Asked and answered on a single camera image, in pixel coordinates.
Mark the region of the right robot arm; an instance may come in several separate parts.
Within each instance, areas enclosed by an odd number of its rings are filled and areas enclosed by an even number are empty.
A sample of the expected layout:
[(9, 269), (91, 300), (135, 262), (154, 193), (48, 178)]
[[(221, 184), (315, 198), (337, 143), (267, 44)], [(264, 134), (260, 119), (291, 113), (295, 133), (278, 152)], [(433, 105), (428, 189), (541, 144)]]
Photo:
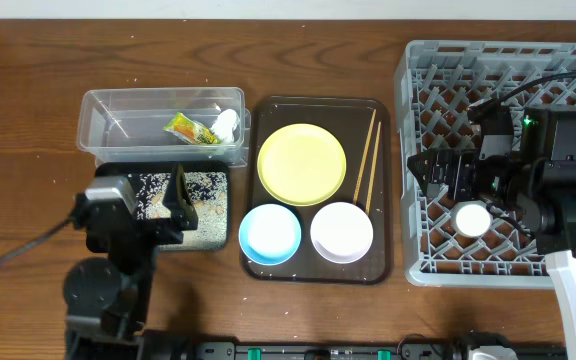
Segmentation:
[(446, 186), (456, 202), (488, 200), (519, 212), (546, 260), (567, 356), (576, 359), (576, 107), (526, 108), (517, 150), (509, 107), (477, 106), (468, 119), (480, 128), (480, 148), (429, 149), (410, 156), (407, 167), (427, 197)]

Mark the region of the white napkin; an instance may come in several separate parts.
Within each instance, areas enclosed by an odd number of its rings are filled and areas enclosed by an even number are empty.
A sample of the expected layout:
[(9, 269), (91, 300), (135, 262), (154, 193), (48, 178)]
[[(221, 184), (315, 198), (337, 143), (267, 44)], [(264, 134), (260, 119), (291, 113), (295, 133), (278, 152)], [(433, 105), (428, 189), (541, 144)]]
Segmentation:
[(210, 127), (210, 131), (220, 143), (231, 144), (234, 142), (234, 131), (239, 122), (240, 118), (237, 112), (233, 109), (227, 109), (217, 116)]

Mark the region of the yellow round plate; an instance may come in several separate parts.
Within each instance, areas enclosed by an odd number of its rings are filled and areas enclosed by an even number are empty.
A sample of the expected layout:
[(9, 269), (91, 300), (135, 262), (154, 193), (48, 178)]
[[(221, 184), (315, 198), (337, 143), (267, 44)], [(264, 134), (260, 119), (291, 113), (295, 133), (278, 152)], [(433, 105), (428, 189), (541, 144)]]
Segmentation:
[(257, 173), (264, 189), (293, 206), (312, 206), (330, 198), (341, 187), (346, 170), (339, 140), (328, 130), (306, 123), (273, 132), (257, 156)]

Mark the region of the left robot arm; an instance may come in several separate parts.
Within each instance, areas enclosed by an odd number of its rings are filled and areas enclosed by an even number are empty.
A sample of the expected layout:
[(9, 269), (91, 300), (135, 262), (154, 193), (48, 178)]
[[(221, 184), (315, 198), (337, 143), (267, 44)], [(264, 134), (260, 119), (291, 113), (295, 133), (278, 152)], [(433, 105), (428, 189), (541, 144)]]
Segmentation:
[(190, 359), (190, 341), (145, 328), (156, 258), (198, 226), (182, 164), (172, 163), (164, 218), (139, 219), (137, 192), (126, 174), (97, 176), (76, 195), (70, 221), (86, 233), (92, 257), (63, 284), (69, 359)]

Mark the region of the pink bowl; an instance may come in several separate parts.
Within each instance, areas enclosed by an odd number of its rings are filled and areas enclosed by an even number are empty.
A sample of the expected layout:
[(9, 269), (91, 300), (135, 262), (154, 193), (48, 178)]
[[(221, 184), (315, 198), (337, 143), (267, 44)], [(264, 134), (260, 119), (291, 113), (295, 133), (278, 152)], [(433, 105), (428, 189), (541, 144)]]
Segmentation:
[(334, 202), (315, 214), (310, 238), (315, 250), (327, 261), (350, 264), (368, 253), (374, 230), (368, 215), (359, 207)]

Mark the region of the green snack wrapper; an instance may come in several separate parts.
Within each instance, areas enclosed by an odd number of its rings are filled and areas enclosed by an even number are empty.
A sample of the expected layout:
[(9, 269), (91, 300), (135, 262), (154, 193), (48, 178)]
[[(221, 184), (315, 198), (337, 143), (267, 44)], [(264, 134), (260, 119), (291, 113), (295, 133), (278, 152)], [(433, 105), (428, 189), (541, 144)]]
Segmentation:
[(220, 143), (220, 140), (209, 128), (199, 122), (195, 122), (181, 112), (178, 112), (163, 130), (192, 145)]

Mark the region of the light blue bowl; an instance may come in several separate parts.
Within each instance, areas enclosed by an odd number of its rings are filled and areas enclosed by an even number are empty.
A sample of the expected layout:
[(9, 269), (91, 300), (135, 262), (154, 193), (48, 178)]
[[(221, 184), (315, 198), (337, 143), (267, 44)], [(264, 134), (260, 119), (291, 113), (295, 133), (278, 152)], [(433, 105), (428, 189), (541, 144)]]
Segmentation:
[(243, 254), (253, 263), (276, 266), (298, 250), (302, 229), (296, 215), (278, 204), (263, 204), (250, 210), (238, 230)]

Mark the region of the white paper cup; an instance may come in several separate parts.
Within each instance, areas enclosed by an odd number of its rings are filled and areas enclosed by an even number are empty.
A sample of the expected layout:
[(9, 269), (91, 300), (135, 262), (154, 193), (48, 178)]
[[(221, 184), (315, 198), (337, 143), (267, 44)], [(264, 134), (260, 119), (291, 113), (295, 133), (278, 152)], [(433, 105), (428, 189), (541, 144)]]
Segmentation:
[(453, 229), (469, 238), (482, 236), (492, 224), (492, 215), (482, 201), (459, 202), (452, 208), (450, 216)]

